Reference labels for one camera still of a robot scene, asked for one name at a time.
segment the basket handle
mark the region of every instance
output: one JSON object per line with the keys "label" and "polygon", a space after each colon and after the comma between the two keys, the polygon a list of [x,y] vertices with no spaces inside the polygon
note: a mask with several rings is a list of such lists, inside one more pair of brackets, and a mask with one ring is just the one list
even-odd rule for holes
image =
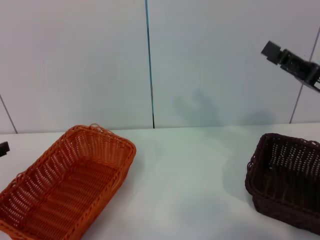
{"label": "basket handle", "polygon": [[308,143],[320,147],[320,143],[317,141],[308,141]]}
{"label": "basket handle", "polygon": [[103,128],[102,126],[100,126],[100,125],[97,124],[97,123],[92,123],[89,127],[95,128],[95,129],[97,129],[98,131],[103,132],[103,133],[105,133],[105,134],[112,134],[112,135],[114,135],[114,133],[113,133],[112,131],[110,131],[109,129]]}

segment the white table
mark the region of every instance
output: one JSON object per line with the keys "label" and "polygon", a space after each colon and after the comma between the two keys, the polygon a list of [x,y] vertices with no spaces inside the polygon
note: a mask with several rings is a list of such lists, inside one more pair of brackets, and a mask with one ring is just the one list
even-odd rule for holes
{"label": "white table", "polygon": [[[245,189],[264,133],[320,142],[320,123],[116,130],[137,148],[127,179],[84,240],[315,240],[263,216]],[[62,133],[0,135],[0,191]],[[0,233],[0,240],[9,240]]]}

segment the brown wicker basket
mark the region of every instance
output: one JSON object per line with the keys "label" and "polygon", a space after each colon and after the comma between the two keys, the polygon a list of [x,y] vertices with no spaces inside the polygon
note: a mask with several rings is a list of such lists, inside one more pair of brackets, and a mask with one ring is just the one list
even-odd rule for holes
{"label": "brown wicker basket", "polygon": [[69,129],[0,194],[0,230],[13,240],[79,240],[135,154],[132,142],[102,127]]}
{"label": "brown wicker basket", "polygon": [[320,144],[268,133],[247,165],[256,210],[320,235]]}

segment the black object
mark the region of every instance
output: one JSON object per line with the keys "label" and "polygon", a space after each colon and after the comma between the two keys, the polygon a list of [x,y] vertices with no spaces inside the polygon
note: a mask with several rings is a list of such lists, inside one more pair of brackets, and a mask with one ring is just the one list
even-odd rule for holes
{"label": "black object", "polygon": [[281,48],[269,41],[261,52],[267,60],[295,76],[302,84],[320,92],[320,65],[305,61],[289,50]]}
{"label": "black object", "polygon": [[320,143],[263,135],[247,165],[245,188],[255,209],[320,235]]}
{"label": "black object", "polygon": [[9,151],[10,151],[10,148],[7,141],[0,143],[0,157],[7,155],[7,152]]}

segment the orange wicker basket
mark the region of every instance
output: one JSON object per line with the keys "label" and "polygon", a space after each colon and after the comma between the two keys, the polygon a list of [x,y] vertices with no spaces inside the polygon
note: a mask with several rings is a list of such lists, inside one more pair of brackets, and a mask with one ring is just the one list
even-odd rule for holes
{"label": "orange wicker basket", "polygon": [[79,240],[125,180],[135,145],[100,126],[69,129],[0,194],[13,240]]}

